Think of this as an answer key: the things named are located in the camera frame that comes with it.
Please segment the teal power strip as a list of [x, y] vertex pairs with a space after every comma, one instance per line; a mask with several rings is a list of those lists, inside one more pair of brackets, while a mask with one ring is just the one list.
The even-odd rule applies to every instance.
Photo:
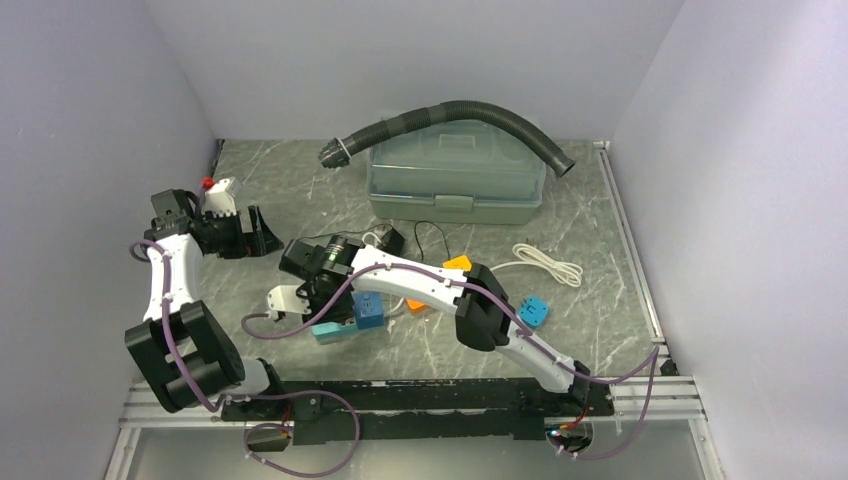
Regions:
[[320, 323], [311, 326], [315, 340], [322, 345], [344, 341], [360, 332], [355, 323], [340, 324], [335, 322]]

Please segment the blue cube socket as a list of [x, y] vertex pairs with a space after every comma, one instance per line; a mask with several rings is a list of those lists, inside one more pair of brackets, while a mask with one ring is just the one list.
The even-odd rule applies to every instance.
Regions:
[[371, 330], [385, 325], [382, 297], [377, 292], [355, 292], [354, 321], [358, 330]]

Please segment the orange power strip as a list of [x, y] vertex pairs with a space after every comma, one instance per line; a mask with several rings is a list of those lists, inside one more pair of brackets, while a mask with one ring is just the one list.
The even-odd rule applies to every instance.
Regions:
[[419, 301], [415, 301], [412, 299], [406, 299], [405, 305], [407, 310], [412, 314], [417, 314], [426, 311], [429, 306], [426, 303], [422, 303]]

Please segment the black power adapter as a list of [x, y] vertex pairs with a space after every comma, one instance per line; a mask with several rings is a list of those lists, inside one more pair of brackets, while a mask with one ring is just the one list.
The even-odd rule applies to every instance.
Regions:
[[401, 256], [406, 243], [405, 237], [395, 228], [389, 228], [377, 235], [376, 247], [393, 256]]

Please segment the yellow cube socket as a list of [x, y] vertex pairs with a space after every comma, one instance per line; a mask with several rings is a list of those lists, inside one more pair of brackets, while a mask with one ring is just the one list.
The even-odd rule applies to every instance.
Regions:
[[442, 266], [447, 269], [455, 269], [468, 272], [472, 269], [472, 262], [467, 255], [459, 255], [445, 261]]

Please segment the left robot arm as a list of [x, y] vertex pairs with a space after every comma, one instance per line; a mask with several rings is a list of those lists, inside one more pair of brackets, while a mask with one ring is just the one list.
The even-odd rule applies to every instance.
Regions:
[[169, 413], [202, 405], [247, 402], [264, 420], [279, 417], [287, 392], [270, 364], [245, 359], [201, 298], [206, 255], [263, 257], [280, 250], [260, 209], [251, 205], [244, 230], [236, 205], [240, 185], [209, 181], [202, 195], [169, 189], [152, 196], [156, 216], [130, 248], [149, 264], [151, 290], [141, 324], [126, 330], [125, 346], [160, 405]]

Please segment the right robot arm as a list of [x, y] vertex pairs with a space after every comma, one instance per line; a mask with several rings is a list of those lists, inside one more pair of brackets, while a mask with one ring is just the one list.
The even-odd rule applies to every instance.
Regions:
[[475, 264], [468, 271], [430, 266], [335, 235], [324, 246], [291, 243], [279, 268], [301, 281], [295, 295], [307, 304], [306, 324], [339, 323], [352, 317], [356, 292], [420, 301], [453, 317], [460, 344], [499, 353], [524, 369], [551, 393], [560, 413], [574, 415], [589, 402], [588, 369], [556, 351], [521, 321], [485, 265]]

